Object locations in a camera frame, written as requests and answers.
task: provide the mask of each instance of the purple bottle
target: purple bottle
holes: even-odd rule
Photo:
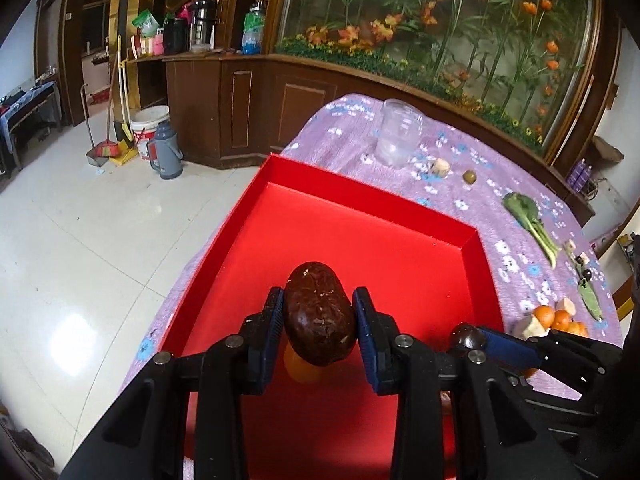
[[[578,180],[578,177],[582,173],[582,170],[584,170],[584,167],[585,167],[584,159],[581,159],[581,160],[579,160],[578,162],[575,163],[575,166],[574,166],[571,174],[569,175],[569,177],[566,180],[567,184],[571,188],[574,187],[575,181]]]
[[[589,179],[590,176],[591,176],[591,166],[587,166],[586,168],[584,168],[584,170],[582,170],[582,173],[578,177],[578,180],[575,181],[575,184],[573,187],[576,193],[581,192],[582,188],[587,183],[587,180]]]

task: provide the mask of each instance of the orange fruit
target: orange fruit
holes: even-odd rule
[[[578,327],[580,328],[580,333],[578,335],[581,335],[582,337],[589,337],[589,331],[583,322],[579,321]]]
[[[566,310],[556,310],[556,315],[554,316],[554,322],[551,324],[551,328],[566,332],[566,329],[569,328],[570,322],[571,315]]]
[[[542,328],[546,330],[554,322],[556,311],[548,305],[540,305],[533,311],[533,315],[536,316],[536,319],[540,322]]]
[[[294,381],[301,384],[313,384],[320,380],[322,368],[307,363],[302,357],[296,354],[296,351],[287,341],[287,347],[284,350],[284,367]]]
[[[569,334],[582,335],[582,329],[580,328],[580,324],[577,321],[570,321],[566,331]]]

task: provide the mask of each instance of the red box on floor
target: red box on floor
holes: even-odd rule
[[[463,321],[502,330],[474,228],[381,189],[271,155],[212,241],[161,349],[195,354],[238,332],[247,315],[261,311],[272,286],[284,287],[290,272],[311,260],[329,265],[349,297],[356,286],[366,286],[378,311],[436,350],[446,349],[450,331]],[[287,375],[284,346],[266,393],[242,398],[250,477],[388,478],[398,400],[372,392],[358,348],[331,365],[327,380],[304,385]],[[450,421],[444,431],[451,458]]]

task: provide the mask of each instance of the clear plastic pitcher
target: clear plastic pitcher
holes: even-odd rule
[[[382,107],[382,126],[376,159],[385,166],[401,168],[420,145],[423,114],[399,99],[387,99]]]

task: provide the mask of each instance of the tile floor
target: tile floor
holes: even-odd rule
[[[91,118],[104,135],[106,111]],[[98,173],[80,124],[51,134],[0,192],[0,399],[61,469],[116,396],[184,265],[257,168],[139,158]]]

